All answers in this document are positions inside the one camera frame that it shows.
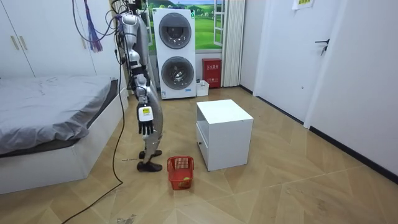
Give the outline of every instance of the white wardrobe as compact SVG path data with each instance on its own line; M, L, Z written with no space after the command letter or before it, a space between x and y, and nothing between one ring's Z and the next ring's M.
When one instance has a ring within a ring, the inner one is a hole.
M76 21L87 37L85 5L82 0L75 1ZM102 52L90 50L90 43L76 31L71 0L0 2L0 78L62 75L119 77L113 36L101 40ZM105 32L108 0L88 1L88 4L96 30Z

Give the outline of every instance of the white curtain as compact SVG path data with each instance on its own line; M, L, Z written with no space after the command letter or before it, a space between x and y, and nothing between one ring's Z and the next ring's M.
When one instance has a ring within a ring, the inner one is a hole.
M241 79L245 0L226 0L221 85L237 86Z

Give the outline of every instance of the robot leg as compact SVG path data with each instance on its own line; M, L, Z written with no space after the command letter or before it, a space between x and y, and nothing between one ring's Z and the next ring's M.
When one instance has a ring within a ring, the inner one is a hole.
M153 156L159 156L162 153L162 151L157 150L157 148L162 139L163 112L160 107L160 101L157 97L157 92L153 82L151 83L150 88L147 89L147 96L154 113L154 132L143 137L145 142L144 160L138 163L137 169L139 171L157 172L162 170L162 165L154 164L150 160Z

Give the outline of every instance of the baseboard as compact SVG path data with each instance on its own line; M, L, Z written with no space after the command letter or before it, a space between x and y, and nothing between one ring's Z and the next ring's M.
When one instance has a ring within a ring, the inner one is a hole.
M283 113L284 115L286 115L286 116L288 116L288 117L292 118L293 120L295 120L295 121L296 121L296 122L298 122L299 124L301 124L301 125L303 125L303 124L304 124L304 122L303 122L303 121L301 121L301 120L299 120L299 119L297 119L297 118L293 117L293 116L292 116L291 114L289 114L288 112L286 112L286 111L284 111L284 110L280 109L279 107L277 107L277 106L273 105L272 103L270 103L270 102L266 101L265 99L261 98L260 96L257 96L257 98L259 98L260 100L262 100L262 101L266 102L266 103L267 103L269 106L271 106L271 107L273 107L273 108L275 108L275 109L279 110L279 111L280 111L281 113Z
M310 131L316 134L317 136L320 136L324 140L328 141L330 144L336 146L337 148L341 149L343 152L349 154L350 156L354 157L358 161L362 162L363 164L367 165L370 167L372 170L378 172L379 174L383 175L385 178L393 181L394 183L398 184L398 175L395 175L391 171L387 170L386 168L380 166L379 164L373 162L372 160L368 159L367 157L363 156L362 154L356 152L354 149L344 145L343 143L337 141L336 139L333 139L329 135L321 132L317 128L314 128L313 126L310 127Z
M248 88L246 88L246 87L244 87L244 86L242 86L242 85L239 85L244 91L246 91L246 92L248 92L248 93L250 93L250 94L252 94L253 95L253 91L251 91L251 90L249 90Z

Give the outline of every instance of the white nightstand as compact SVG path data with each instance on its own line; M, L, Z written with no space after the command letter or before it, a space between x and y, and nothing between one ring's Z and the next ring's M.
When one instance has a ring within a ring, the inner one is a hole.
M253 117L232 100L197 103L197 142L208 171L248 163Z

